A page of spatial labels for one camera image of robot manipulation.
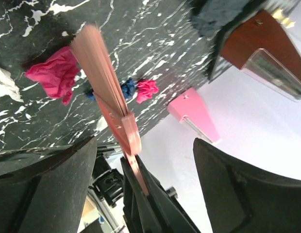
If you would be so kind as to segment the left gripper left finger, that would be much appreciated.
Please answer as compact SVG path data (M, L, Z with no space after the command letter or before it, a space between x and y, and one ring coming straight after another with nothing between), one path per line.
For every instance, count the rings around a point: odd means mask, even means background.
M75 233L97 155L88 137L58 149L0 155L0 233Z

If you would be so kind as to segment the pink hand brush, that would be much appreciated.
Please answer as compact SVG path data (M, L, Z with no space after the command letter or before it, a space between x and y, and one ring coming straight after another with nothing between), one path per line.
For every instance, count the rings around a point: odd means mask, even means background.
M148 195L136 160L136 155L141 152L138 127L134 114L128 109L100 30L94 25L84 26L70 47L91 84L105 121L119 142L144 194Z

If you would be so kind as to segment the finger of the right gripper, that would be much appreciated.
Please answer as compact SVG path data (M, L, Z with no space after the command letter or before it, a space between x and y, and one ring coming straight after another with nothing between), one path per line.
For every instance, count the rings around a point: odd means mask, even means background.
M172 192L146 169L137 156L137 164L145 181L146 195L134 175L129 162L121 158L124 172L123 212L127 229L131 233L198 233L199 229L177 201Z

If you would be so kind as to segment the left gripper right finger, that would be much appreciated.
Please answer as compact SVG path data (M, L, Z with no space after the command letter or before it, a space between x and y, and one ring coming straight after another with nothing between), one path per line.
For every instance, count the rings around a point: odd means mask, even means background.
M196 138L193 153L215 233L301 233L301 180L232 157Z

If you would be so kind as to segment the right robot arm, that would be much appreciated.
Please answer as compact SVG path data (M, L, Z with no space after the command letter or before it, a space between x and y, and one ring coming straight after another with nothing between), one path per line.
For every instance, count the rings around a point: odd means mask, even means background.
M138 159L149 194L146 196L129 163L124 157L120 162L123 173L112 169L103 156L96 158L90 190L109 206L123 198L124 220L131 233L197 233L199 229L177 201L176 190L164 189L160 182Z

